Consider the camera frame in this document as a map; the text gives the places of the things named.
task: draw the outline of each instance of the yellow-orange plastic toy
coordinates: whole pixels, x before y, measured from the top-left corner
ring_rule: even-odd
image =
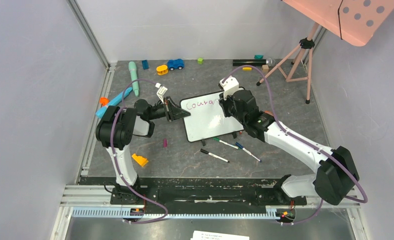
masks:
[[[109,104],[109,99],[107,97],[100,97],[100,103],[103,106],[106,106],[107,104]]]
[[[167,65],[160,65],[156,68],[158,75],[165,75],[168,73],[168,66]]]
[[[132,154],[132,158],[135,160],[137,164],[139,164],[141,167],[144,167],[149,161],[147,158],[143,156],[138,156],[137,154]]]

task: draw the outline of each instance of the tripod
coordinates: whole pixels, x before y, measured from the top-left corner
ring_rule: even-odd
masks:
[[[282,73],[282,75],[285,78],[286,82],[295,82],[295,81],[302,81],[302,80],[307,80],[307,95],[306,95],[306,104],[309,104],[311,102],[311,81],[312,81],[312,56],[313,56],[313,47],[315,46],[314,41],[312,38],[315,35],[316,30],[318,29],[319,24],[315,22],[315,24],[312,27],[312,30],[310,31],[309,35],[300,40],[298,45],[287,55],[285,56],[276,66],[272,68],[266,75],[265,78],[268,78],[269,75],[271,75],[276,69],[279,69],[279,71]],[[291,71],[287,75],[284,70],[281,68],[281,65],[291,57],[298,49],[300,51],[298,52],[297,56],[295,56],[294,60],[291,62],[293,65],[291,68]],[[307,76],[305,77],[300,77],[300,78],[292,78],[294,72],[296,71],[297,66],[299,65],[299,62],[302,60],[303,55],[305,54],[306,50],[309,49],[309,60],[307,63]],[[263,83],[263,79],[260,79],[256,85],[260,86]]]

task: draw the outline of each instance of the blue marker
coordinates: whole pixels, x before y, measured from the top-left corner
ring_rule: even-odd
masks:
[[[130,94],[130,92],[132,92],[132,87],[128,87],[128,88],[126,89],[124,97],[126,98],[126,97]],[[102,107],[95,113],[95,115],[97,116],[97,118],[101,119],[101,118],[103,117],[103,115],[104,115],[104,113],[106,112],[108,106],[116,106],[116,105],[118,105],[118,104],[122,101],[122,93],[123,93],[123,91],[122,91],[121,93],[119,93],[119,95],[117,95],[117,96],[116,96],[115,98],[113,98],[111,101],[109,101],[109,102],[107,103],[107,105],[102,106]]]
[[[255,155],[253,155],[251,152],[249,152],[249,150],[245,149],[243,147],[243,145],[239,144],[238,142],[235,143],[235,145],[237,147],[239,147],[240,149],[244,150],[244,152],[246,152],[248,155],[252,156],[253,158],[255,158],[257,161],[262,162],[262,160],[260,160],[259,158],[257,158]]]

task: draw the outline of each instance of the black tube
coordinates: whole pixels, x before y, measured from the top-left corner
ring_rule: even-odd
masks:
[[[268,62],[266,59],[233,59],[233,66],[241,66],[241,65],[252,65],[252,66],[262,66],[266,65]]]

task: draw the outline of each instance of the wooden block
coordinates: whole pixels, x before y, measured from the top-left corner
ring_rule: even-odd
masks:
[[[268,65],[262,65],[262,72],[264,74],[267,74],[269,72],[269,66]]]

